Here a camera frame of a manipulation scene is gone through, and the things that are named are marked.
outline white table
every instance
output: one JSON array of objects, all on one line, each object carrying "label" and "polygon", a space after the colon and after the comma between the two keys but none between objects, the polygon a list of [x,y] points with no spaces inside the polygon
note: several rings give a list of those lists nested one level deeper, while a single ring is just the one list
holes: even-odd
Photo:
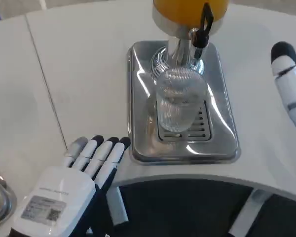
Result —
[{"label": "white table", "polygon": [[[65,150],[24,16],[0,22],[0,173],[18,201]],[[9,233],[10,218],[0,227]]]},{"label": "white table", "polygon": [[[127,135],[127,50],[136,41],[166,39],[151,18],[151,5],[151,0],[120,0],[27,15],[67,143],[81,135]],[[270,68],[274,43],[285,40],[296,47],[296,16],[230,5],[211,40],[222,59],[240,159],[233,164],[141,166],[125,155],[114,183],[214,179],[296,200],[296,129]]]},{"label": "white table", "polygon": [[[67,144],[79,136],[127,135],[127,50],[136,41],[167,39],[151,18],[151,3],[96,2],[27,15]],[[274,43],[286,40],[296,48],[296,17],[230,5],[211,40],[222,58],[240,159],[233,164],[141,166],[126,154],[115,185],[214,179],[296,200],[296,129],[270,68]],[[35,47],[24,17],[0,22],[0,172],[19,199],[65,149]],[[10,222],[0,228],[0,237]]]}]

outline label sticker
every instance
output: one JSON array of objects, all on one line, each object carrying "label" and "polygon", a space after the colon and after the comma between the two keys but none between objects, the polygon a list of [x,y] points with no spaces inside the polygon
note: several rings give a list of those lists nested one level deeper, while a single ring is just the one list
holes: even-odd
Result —
[{"label": "label sticker", "polygon": [[54,226],[63,213],[66,203],[46,197],[33,196],[21,218]]}]

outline stainless steel drip tray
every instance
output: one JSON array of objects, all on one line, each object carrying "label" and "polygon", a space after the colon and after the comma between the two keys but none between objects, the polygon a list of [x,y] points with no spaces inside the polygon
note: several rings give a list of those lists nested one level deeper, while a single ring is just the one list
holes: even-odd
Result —
[{"label": "stainless steel drip tray", "polygon": [[142,41],[128,54],[130,156],[145,164],[231,162],[240,155],[235,124],[216,47],[204,56],[208,98],[182,134],[158,125],[151,60],[166,41]]}]

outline white robotic arm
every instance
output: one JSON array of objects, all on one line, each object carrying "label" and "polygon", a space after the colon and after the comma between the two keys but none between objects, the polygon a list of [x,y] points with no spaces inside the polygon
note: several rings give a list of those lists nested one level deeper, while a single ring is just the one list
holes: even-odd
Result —
[{"label": "white robotic arm", "polygon": [[274,45],[271,52],[272,70],[283,105],[296,126],[296,53],[286,43]]},{"label": "white robotic arm", "polygon": [[106,203],[127,137],[78,138],[61,166],[46,169],[14,213],[9,237],[83,237],[91,227],[104,237],[111,229]]}]

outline black tap handle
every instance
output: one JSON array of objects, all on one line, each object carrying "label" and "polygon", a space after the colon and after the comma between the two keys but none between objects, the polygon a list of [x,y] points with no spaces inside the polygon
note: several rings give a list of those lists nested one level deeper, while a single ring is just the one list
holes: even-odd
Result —
[{"label": "black tap handle", "polygon": [[198,31],[194,33],[193,36],[193,45],[197,48],[205,48],[208,44],[209,40],[209,32],[212,28],[214,22],[214,16],[212,9],[208,2],[204,4],[202,16],[201,16],[201,26]]},{"label": "black tap handle", "polygon": [[214,16],[213,16],[211,6],[209,5],[208,2],[206,2],[203,7],[200,29],[205,31],[209,35],[213,22],[214,22]]}]

